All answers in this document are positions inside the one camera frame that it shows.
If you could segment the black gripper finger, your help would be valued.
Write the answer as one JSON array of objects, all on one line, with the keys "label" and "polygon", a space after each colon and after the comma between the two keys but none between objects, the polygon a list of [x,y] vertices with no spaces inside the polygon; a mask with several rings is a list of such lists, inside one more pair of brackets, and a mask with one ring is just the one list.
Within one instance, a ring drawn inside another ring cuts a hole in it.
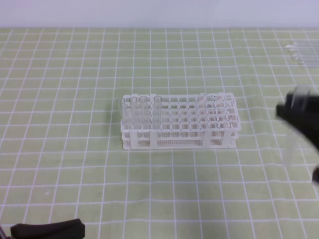
[{"label": "black gripper finger", "polygon": [[316,150],[319,149],[319,95],[306,96],[305,108],[290,109],[292,92],[286,94],[283,103],[276,104],[275,116],[288,128],[293,126]]}]

